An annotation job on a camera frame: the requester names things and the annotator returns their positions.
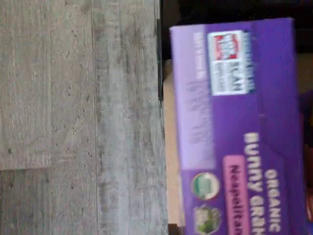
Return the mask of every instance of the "wood grain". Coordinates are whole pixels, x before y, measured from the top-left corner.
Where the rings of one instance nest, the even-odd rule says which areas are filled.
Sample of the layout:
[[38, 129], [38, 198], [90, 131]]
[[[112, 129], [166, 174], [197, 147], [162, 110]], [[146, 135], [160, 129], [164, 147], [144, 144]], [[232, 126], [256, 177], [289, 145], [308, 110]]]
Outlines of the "wood grain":
[[0, 169], [51, 163], [49, 9], [36, 2], [0, 2]]
[[2, 0], [0, 19], [1, 167], [45, 167], [1, 173], [1, 235], [95, 235], [90, 1]]
[[99, 235], [167, 234], [153, 0], [93, 0]]

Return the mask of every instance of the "neapolitan label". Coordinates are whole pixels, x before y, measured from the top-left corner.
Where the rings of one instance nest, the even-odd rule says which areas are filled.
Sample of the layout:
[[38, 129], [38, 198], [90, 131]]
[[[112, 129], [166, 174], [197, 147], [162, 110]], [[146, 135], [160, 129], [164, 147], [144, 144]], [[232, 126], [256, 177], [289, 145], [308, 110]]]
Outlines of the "neapolitan label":
[[249, 235], [246, 160], [242, 155], [223, 159], [228, 234]]

